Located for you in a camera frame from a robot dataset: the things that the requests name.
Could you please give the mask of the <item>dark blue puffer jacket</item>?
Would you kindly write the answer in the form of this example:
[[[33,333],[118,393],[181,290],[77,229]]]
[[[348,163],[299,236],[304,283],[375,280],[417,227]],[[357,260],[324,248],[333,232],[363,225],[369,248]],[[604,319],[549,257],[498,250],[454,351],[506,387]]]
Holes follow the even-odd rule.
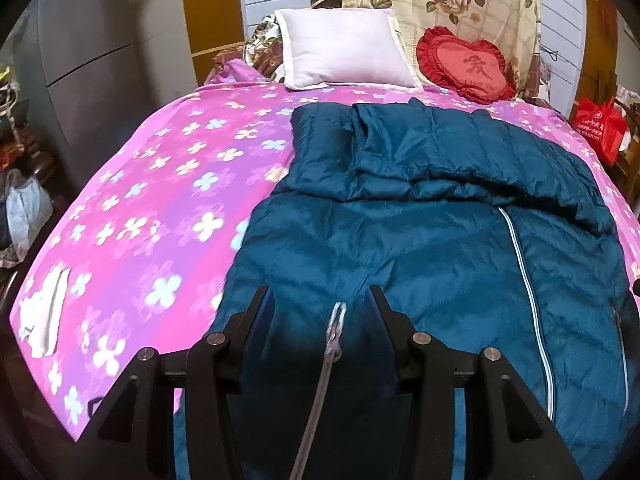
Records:
[[[409,401],[384,385],[363,327],[375,285],[446,346],[503,351],[599,478],[639,421],[639,323],[588,166],[484,110],[418,100],[308,104],[292,127],[292,166],[250,216],[214,323],[272,290],[256,377],[230,403],[245,477],[291,473],[339,301],[343,354],[305,474],[396,474]]]

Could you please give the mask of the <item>white cloth on bed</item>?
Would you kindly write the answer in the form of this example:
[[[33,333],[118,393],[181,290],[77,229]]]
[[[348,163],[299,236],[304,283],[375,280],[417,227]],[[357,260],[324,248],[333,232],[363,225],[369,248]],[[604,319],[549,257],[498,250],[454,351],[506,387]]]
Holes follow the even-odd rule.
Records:
[[[70,268],[57,264],[44,278],[40,289],[18,304],[18,339],[28,344],[33,359],[52,356],[55,352],[69,276]]]

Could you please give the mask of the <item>pink floral bed cover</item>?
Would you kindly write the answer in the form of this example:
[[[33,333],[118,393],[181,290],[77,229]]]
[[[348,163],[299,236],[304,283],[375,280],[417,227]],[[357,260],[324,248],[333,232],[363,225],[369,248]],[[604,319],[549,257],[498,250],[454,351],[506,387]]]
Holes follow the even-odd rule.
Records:
[[[293,92],[250,76],[206,84],[146,118],[55,225],[10,316],[63,434],[79,438],[134,352],[188,348],[209,329],[250,214],[288,174],[297,107],[409,98],[371,86]],[[58,344],[33,359],[18,339],[18,304],[57,264],[70,268]]]

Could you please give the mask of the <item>white plastic bag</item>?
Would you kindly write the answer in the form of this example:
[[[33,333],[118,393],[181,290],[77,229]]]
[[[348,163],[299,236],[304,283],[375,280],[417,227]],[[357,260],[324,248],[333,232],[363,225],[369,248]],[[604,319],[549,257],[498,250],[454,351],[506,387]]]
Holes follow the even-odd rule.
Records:
[[[26,178],[16,168],[9,170],[6,174],[6,216],[18,262],[26,258],[52,214],[52,200],[38,179]]]

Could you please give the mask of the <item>red shopping bag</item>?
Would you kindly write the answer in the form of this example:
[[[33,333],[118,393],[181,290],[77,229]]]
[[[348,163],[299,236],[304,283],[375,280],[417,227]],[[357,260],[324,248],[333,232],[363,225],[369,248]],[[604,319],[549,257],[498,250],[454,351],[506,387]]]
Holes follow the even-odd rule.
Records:
[[[623,116],[616,110],[613,98],[604,104],[581,98],[572,126],[587,140],[601,162],[608,166],[614,164],[627,125]]]

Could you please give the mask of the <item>red heart-shaped cushion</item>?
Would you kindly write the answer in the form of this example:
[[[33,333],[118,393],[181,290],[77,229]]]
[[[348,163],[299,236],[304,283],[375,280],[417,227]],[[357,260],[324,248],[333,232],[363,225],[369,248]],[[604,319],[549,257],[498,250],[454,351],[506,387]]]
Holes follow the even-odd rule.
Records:
[[[416,62],[428,81],[469,101],[491,104],[515,96],[506,60],[487,40],[469,42],[445,26],[432,27],[416,44]]]

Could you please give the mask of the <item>grey wardrobe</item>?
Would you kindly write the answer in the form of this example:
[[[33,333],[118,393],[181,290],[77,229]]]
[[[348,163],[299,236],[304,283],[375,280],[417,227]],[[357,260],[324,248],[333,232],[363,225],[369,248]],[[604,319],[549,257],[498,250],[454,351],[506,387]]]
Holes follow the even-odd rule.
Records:
[[[196,86],[182,0],[32,0],[2,52],[74,188]]]

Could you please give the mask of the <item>brown floral blanket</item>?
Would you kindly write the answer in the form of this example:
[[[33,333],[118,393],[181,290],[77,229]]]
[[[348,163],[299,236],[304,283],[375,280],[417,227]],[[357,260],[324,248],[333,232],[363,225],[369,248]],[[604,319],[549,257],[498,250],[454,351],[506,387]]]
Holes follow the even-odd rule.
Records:
[[[216,53],[206,84],[250,80],[248,71],[244,70],[240,63],[246,64],[262,79],[277,82],[283,80],[282,34],[274,14],[265,15],[244,44],[224,48]]]

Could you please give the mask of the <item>white pillow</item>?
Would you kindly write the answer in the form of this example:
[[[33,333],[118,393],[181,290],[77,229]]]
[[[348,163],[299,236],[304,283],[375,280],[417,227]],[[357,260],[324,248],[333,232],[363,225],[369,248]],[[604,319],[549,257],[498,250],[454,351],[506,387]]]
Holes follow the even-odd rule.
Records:
[[[295,91],[327,86],[422,88],[405,54],[390,9],[281,9],[276,12],[284,85]]]

